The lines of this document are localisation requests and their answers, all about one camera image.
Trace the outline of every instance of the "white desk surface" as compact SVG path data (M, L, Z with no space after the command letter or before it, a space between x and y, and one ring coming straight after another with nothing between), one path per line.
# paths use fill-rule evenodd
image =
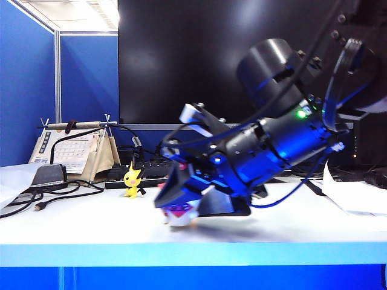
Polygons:
M268 184L259 202L295 185ZM158 189L146 191L129 199L125 189L105 190L0 219L0 266L387 263L387 217L347 214L306 186L250 216L200 217L183 228L165 225L153 205Z

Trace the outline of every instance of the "pikachu figure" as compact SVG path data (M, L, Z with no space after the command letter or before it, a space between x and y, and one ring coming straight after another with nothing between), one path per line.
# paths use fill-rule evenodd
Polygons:
M145 194L145 191L142 188L137 189L137 186L141 182L141 178L138 177L140 173L141 173L141 169L138 169L138 170L133 169L133 162L132 162L129 168L129 171L126 172L125 175L123 176L123 182L128 187L126 189L126 193L124 196L129 196L129 198L136 198L138 191L141 191L142 195Z

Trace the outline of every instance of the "computer monitor screen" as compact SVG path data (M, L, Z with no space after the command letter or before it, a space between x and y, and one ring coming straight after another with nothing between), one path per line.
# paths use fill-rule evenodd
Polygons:
M178 124L184 104L199 102L227 123L241 122L256 109L236 78L249 48L282 38L307 50L333 2L119 1L120 123Z

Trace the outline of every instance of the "blue cubicle wall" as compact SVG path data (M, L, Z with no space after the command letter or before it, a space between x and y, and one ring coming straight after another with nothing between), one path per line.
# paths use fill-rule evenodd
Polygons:
M117 35L60 37L62 121L119 118Z
M0 268L0 285L6 290L384 290L383 271L381 265Z
M0 166L27 163L41 130L55 118L54 35L0 0Z

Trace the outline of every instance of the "screw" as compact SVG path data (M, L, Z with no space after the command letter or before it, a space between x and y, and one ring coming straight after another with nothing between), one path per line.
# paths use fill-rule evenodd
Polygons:
M302 50L297 51L297 54L298 54L298 56L301 57L301 58L303 58L303 57L306 55L306 54L304 53L304 51L302 51Z
M332 37L333 39L339 39L339 38L340 38L340 33L339 33L337 30L333 30L333 31L331 32L331 37Z
M313 61L316 62L316 63L321 63L321 58L318 57L318 56L315 56L315 57L313 58Z
M337 21L339 21L340 24L344 24L346 21L346 17L344 14L340 14L339 17L337 17Z

